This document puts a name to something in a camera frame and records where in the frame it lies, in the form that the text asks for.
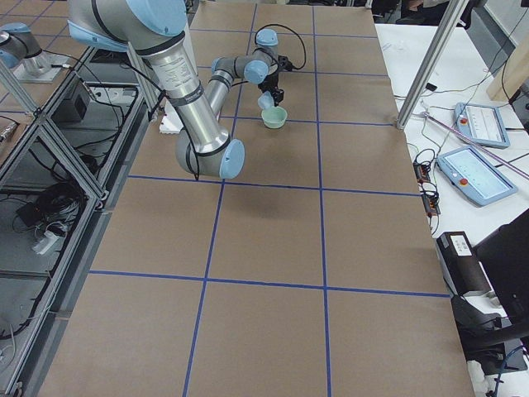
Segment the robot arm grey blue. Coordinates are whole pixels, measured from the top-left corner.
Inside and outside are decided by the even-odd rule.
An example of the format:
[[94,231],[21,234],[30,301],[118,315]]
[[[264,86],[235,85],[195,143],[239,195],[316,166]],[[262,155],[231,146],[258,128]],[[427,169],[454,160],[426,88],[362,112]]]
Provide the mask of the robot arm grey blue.
[[22,83],[51,84],[61,66],[53,67],[28,25],[12,22],[1,26],[1,61]]
[[150,64],[183,123],[175,151],[180,166],[195,176],[233,179],[245,163],[245,147],[217,115],[235,79],[257,85],[258,104],[268,109],[284,98],[280,72],[295,67],[278,53],[277,34],[265,26],[250,55],[216,59],[203,86],[184,46],[187,21],[183,1],[69,2],[69,32],[76,41],[110,51],[132,48]]

